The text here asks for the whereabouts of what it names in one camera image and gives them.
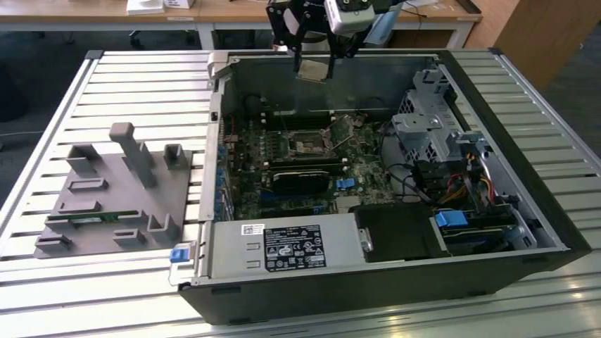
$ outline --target blue tab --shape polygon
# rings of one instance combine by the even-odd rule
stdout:
[[[189,249],[188,248],[173,248],[171,250],[169,261],[172,263],[183,263],[189,261]]]
[[[434,216],[438,227],[465,227],[466,216],[460,210],[445,210]]]
[[[345,180],[345,188],[352,188],[355,186],[355,178],[348,178]]]
[[[355,178],[348,178],[347,180],[336,180],[336,188],[347,189],[355,186]]]

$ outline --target wooden desk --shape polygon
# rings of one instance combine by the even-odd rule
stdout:
[[[128,15],[127,0],[1,0],[0,30],[196,30],[200,6]]]
[[[199,35],[203,48],[215,49],[216,30],[271,30],[264,0],[201,0],[199,12]],[[470,14],[456,0],[440,0],[437,5],[418,7],[421,18],[401,12],[394,30],[452,30],[449,48],[461,48],[472,31],[473,24],[482,18]]]
[[[215,49],[216,30],[271,30],[263,0],[196,0],[191,9],[165,8],[165,13],[127,15],[127,0],[0,0],[0,30],[197,30],[204,49]],[[469,14],[456,0],[440,0],[401,12],[394,30],[453,31],[448,46],[464,45],[481,15]]]

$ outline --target barcode sticker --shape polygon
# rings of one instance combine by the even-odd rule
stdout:
[[[263,234],[264,224],[243,224],[243,235]]]

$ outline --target aluminum extrusion table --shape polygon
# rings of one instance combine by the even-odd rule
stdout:
[[[149,150],[192,150],[184,239],[197,235],[207,51],[105,52],[87,59],[0,212],[0,335],[33,337],[549,337],[601,333],[601,163],[504,56],[453,51],[586,237],[593,253],[490,296],[216,327],[167,281],[169,251],[37,260],[36,236],[69,166],[69,144],[119,150],[113,122],[136,126]],[[468,110],[466,121],[477,128]],[[188,275],[184,269],[172,280]]]

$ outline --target warning label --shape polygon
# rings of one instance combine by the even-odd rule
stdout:
[[[265,269],[275,273],[327,266],[319,225],[279,227],[263,230]]]

